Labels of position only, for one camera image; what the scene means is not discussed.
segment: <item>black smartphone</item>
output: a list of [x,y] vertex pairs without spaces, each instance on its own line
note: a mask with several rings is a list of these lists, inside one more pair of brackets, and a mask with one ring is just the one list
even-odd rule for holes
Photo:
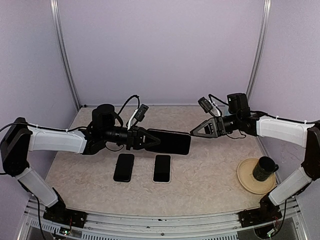
[[187,155],[190,150],[191,136],[186,132],[148,129],[149,134],[160,139],[161,143],[145,150],[160,154]]
[[116,162],[113,180],[124,183],[130,182],[134,159],[135,156],[133,154],[120,154]]
[[171,173],[171,156],[157,155],[154,159],[153,181],[155,183],[169,183]]

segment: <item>purple backdrop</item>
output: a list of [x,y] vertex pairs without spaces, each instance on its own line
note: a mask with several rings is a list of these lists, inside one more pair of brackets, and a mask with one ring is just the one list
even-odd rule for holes
[[[39,125],[68,127],[76,109],[59,54],[50,1],[2,1],[0,16],[0,126],[25,117]],[[54,154],[35,152],[28,160],[45,176]],[[0,176],[0,193],[0,239],[17,239],[29,195],[10,176]]]
[[[320,119],[320,1],[273,0],[263,55],[250,105],[297,120]],[[279,175],[287,178],[304,159],[304,149],[264,138]],[[297,200],[312,240],[320,236],[320,181]]]
[[60,1],[66,50],[83,104],[226,99],[249,83],[263,0]]

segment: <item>beige marble surface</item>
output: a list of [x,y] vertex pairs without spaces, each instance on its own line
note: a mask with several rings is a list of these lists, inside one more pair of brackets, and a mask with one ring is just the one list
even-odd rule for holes
[[[73,127],[86,126],[93,108],[82,108]],[[133,108],[121,113],[126,122]],[[139,126],[189,132],[210,116],[199,106],[150,106]],[[117,148],[113,143],[109,148]],[[131,181],[115,182],[118,155],[135,155]],[[247,192],[237,178],[237,166],[262,153],[252,136],[233,140],[192,137],[188,155],[171,155],[171,182],[154,183],[156,153],[145,150],[101,150],[96,155],[58,152],[46,181],[67,207],[101,213],[140,216],[213,214],[257,207],[261,195]]]

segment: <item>beige plate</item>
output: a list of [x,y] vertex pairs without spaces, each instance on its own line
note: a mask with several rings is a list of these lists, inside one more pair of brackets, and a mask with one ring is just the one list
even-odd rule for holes
[[253,194],[266,194],[269,193],[276,186],[276,175],[273,173],[265,181],[257,181],[252,171],[254,170],[259,159],[248,158],[243,160],[238,165],[238,179],[241,185]]

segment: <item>mug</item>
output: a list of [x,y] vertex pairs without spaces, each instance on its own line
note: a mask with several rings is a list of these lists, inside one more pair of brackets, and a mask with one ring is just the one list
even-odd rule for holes
[[259,161],[253,169],[253,177],[259,182],[264,182],[271,176],[274,172],[279,169],[279,166],[267,156],[260,157]]

